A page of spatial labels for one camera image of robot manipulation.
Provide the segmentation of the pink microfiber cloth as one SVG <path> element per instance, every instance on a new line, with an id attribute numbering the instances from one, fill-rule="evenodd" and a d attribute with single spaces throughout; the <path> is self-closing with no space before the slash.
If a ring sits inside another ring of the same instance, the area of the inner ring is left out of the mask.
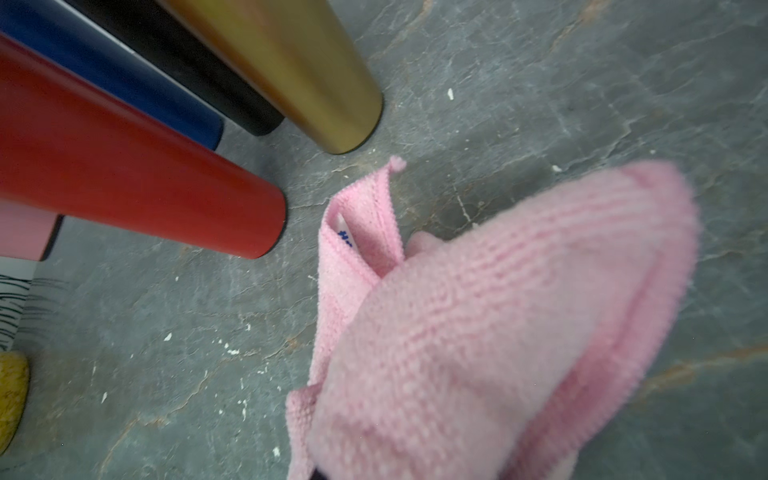
<path id="1" fill-rule="evenodd" d="M 461 236 L 403 240 L 389 163 L 333 196 L 318 319 L 289 393 L 292 479 L 567 479 L 655 360 L 695 269 L 672 163 L 529 197 Z"/>

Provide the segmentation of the pink thermos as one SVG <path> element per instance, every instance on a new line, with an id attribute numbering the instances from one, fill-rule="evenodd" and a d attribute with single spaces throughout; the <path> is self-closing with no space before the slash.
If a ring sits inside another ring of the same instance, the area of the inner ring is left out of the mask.
<path id="1" fill-rule="evenodd" d="M 64 216 L 1 200 L 2 257 L 44 261 L 50 255 Z"/>

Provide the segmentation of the blue thermos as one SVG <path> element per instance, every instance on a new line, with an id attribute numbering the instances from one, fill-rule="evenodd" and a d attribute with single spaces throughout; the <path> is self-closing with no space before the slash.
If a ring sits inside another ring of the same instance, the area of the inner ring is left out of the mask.
<path id="1" fill-rule="evenodd" d="M 65 2 L 2 0 L 1 32 L 200 145 L 218 146 L 218 113 Z"/>

